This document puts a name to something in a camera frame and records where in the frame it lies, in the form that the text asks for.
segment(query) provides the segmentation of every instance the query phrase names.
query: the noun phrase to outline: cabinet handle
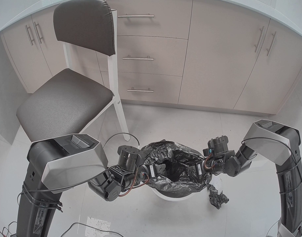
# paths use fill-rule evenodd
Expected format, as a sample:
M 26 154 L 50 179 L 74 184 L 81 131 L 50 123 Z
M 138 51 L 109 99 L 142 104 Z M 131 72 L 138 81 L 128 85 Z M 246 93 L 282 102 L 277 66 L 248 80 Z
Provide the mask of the cabinet handle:
M 150 15 L 149 13 L 147 15 L 128 15 L 127 13 L 125 15 L 119 15 L 118 18 L 154 18 L 154 15 Z
M 30 28 L 30 26 L 27 27 L 27 25 L 25 25 L 25 27 L 26 27 L 26 32 L 27 32 L 27 35 L 28 35 L 30 44 L 33 45 L 33 41 L 34 41 L 35 39 L 31 39 L 31 37 L 30 37 L 30 33 L 29 33 L 29 31 L 28 31 L 28 29 Z
M 256 46 L 256 49 L 255 49 L 255 52 L 257 53 L 258 50 L 259 50 L 259 47 L 260 47 L 260 44 L 261 44 L 261 41 L 262 41 L 262 38 L 263 38 L 263 34 L 264 34 L 264 31 L 265 31 L 265 26 L 263 26 L 263 28 L 260 28 L 261 30 L 261 35 L 260 35 L 260 38 L 259 38 L 259 42 Z
M 277 32 L 275 32 L 274 34 L 272 33 L 272 35 L 273 35 L 274 37 L 273 37 L 273 40 L 272 40 L 272 43 L 271 43 L 270 48 L 269 48 L 269 49 L 267 48 L 267 56 L 270 56 L 270 53 L 271 53 L 272 48 L 273 48 L 273 45 L 274 45 L 274 41 L 275 41 L 275 39 L 276 39 Z
M 128 55 L 128 57 L 123 57 L 123 60 L 140 60 L 140 61 L 153 61 L 153 58 L 150 58 L 150 56 L 148 55 L 147 58 L 140 58 L 140 57 L 130 57 L 130 55 Z
M 133 87 L 131 89 L 127 89 L 127 91 L 130 91 L 130 92 L 151 92 L 151 93 L 154 92 L 150 88 L 148 90 L 146 90 L 146 89 L 133 89 Z
M 43 39 L 43 37 L 40 37 L 40 35 L 39 35 L 38 28 L 37 28 L 38 25 L 39 25 L 39 23 L 36 24 L 36 22 L 34 22 L 33 23 L 33 28 L 35 29 L 39 44 L 42 44 L 41 40 Z

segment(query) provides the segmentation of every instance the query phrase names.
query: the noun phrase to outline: silver bar handle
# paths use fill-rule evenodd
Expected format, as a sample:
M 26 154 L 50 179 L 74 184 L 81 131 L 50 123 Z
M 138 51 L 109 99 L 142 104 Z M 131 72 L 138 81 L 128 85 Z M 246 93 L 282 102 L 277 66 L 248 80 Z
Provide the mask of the silver bar handle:
M 146 90 L 146 89 L 134 89 L 133 87 L 131 89 L 127 89 L 127 91 L 130 91 L 130 92 L 151 92 L 151 93 L 154 92 L 150 88 L 148 90 Z
M 30 44 L 31 44 L 31 45 L 33 45 L 33 41 L 34 41 L 34 39 L 31 39 L 31 37 L 30 37 L 30 33 L 29 33 L 29 31 L 28 31 L 28 29 L 30 28 L 30 26 L 25 25 L 25 28 L 26 28 L 26 32 L 27 32 L 27 35 L 28 35 L 28 38 L 29 38 Z
M 274 45 L 274 41 L 275 41 L 276 36 L 277 36 L 277 32 L 275 32 L 274 34 L 272 33 L 272 35 L 273 35 L 274 37 L 273 37 L 273 40 L 272 40 L 272 43 L 271 43 L 270 48 L 269 48 L 269 49 L 267 48 L 267 56 L 270 56 L 270 53 L 271 53 L 272 48 L 273 48 L 273 45 Z
M 130 57 L 130 55 L 128 55 L 127 57 L 123 57 L 123 60 L 139 60 L 139 61 L 153 61 L 154 58 L 150 58 L 150 56 L 148 55 L 147 58 L 140 58 L 140 57 Z
M 38 28 L 37 28 L 38 25 L 39 25 L 39 23 L 36 24 L 36 22 L 34 22 L 33 23 L 33 28 L 35 29 L 39 44 L 42 44 L 41 40 L 43 39 L 43 37 L 40 37 L 40 35 L 39 35 Z
M 125 15 L 119 15 L 118 18 L 154 18 L 154 15 L 150 15 L 149 13 L 147 15 L 128 15 L 127 13 Z
M 260 35 L 260 38 L 259 38 L 259 42 L 256 46 L 256 49 L 255 49 L 255 52 L 257 53 L 258 50 L 259 50 L 259 47 L 260 47 L 260 44 L 261 44 L 261 41 L 262 41 L 262 38 L 263 38 L 263 34 L 264 34 L 264 31 L 265 31 L 265 26 L 263 26 L 263 28 L 260 28 L 261 30 L 261 35 Z

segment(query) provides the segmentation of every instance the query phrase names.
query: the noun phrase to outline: floor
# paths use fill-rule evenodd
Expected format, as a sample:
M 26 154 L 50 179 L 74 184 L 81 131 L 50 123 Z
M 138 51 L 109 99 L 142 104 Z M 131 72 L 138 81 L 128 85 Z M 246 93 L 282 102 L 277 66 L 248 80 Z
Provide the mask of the floor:
M 209 139 L 221 135 L 229 138 L 229 149 L 238 150 L 252 122 L 260 117 L 176 108 L 124 104 L 129 131 L 141 145 L 166 139 L 198 151 L 207 147 Z M 277 114 L 269 119 L 300 130 L 302 138 L 302 81 Z M 116 113 L 109 108 L 86 133 L 105 142 L 120 132 Z M 105 147 L 109 165 L 117 164 L 117 148 L 128 144 L 122 135 L 111 139 Z M 13 145 L 0 140 L 0 229 L 17 219 L 16 197 L 26 175 L 26 159 L 30 141 L 20 127 Z M 157 197 L 148 186 L 131 191 L 128 196 L 106 202 L 92 192 L 87 184 L 63 193 L 63 211 L 55 213 L 49 236 L 60 236 L 73 222 L 104 220 L 110 230 L 124 236 L 214 236 L 264 237 L 280 218 L 280 198 L 275 165 L 258 155 L 247 172 L 235 178 L 220 175 L 222 189 L 230 199 L 220 210 L 210 205 L 203 190 L 191 199 L 168 202 Z M 277 226 L 269 235 L 275 236 Z M 74 226 L 67 236 L 104 236 L 88 233 L 83 226 Z

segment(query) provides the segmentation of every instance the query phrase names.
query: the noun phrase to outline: white chair frame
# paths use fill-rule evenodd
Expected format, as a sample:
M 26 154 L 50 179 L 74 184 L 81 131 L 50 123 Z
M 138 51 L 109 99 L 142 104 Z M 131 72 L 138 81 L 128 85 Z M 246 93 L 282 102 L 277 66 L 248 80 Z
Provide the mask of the white chair frame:
M 113 93 L 113 98 L 112 100 L 105 106 L 104 109 L 95 117 L 93 118 L 83 129 L 80 133 L 84 132 L 86 128 L 89 127 L 91 123 L 94 122 L 104 111 L 108 109 L 109 106 L 112 104 L 115 107 L 117 117 L 119 120 L 119 124 L 121 127 L 122 132 L 127 132 L 128 133 L 128 127 L 124 115 L 124 110 L 123 106 L 121 104 L 119 92 L 118 92 L 118 65 L 117 65 L 117 10 L 112 10 L 112 16 L 113 16 L 113 21 L 114 21 L 114 44 L 115 44 L 115 53 L 112 56 L 108 56 L 108 76 L 109 76 L 109 87 L 110 90 Z M 71 52 L 70 52 L 70 45 L 69 43 L 63 42 L 63 49 L 64 49 L 64 55 L 65 55 L 65 60 L 67 63 L 67 68 L 70 68 L 71 70 L 73 69 L 73 64 L 71 60 Z M 124 134 L 124 138 L 126 141 L 130 140 L 130 136 L 128 134 Z

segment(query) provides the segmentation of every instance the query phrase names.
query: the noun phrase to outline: crumpled black plastic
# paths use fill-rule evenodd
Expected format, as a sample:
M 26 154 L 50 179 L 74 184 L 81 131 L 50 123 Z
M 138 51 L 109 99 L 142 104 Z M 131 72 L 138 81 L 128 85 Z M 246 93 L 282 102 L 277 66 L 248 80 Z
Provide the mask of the crumpled black plastic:
M 218 210 L 221 208 L 223 203 L 228 203 L 229 199 L 222 192 L 218 194 L 218 190 L 212 184 L 207 185 L 209 193 L 209 202 L 216 207 Z
M 211 181 L 211 173 L 197 176 L 187 167 L 195 166 L 204 157 L 196 150 L 182 144 L 162 140 L 153 142 L 141 150 L 150 150 L 145 164 L 166 164 L 166 174 L 150 179 L 147 185 L 164 192 L 193 193 L 203 190 Z

